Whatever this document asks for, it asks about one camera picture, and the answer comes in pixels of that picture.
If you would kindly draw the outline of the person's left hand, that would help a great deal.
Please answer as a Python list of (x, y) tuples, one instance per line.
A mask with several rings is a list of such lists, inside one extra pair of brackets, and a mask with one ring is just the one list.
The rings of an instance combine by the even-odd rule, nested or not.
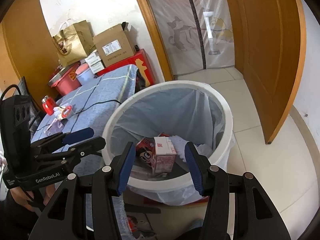
[[(44, 200), (43, 200), (44, 205), (48, 204), (51, 197), (55, 193), (55, 190), (56, 190), (55, 185), (49, 185), (46, 187), (46, 194), (44, 195)], [(29, 211), (33, 211), (33, 212), (35, 211), (35, 209), (29, 204), (30, 202), (33, 201), (32, 199), (34, 197), (31, 191), (29, 191), (28, 194), (25, 194), (25, 192), (23, 192), (23, 190), (20, 187), (16, 187), (16, 188), (10, 189), (10, 193), (17, 204), (25, 207)]]

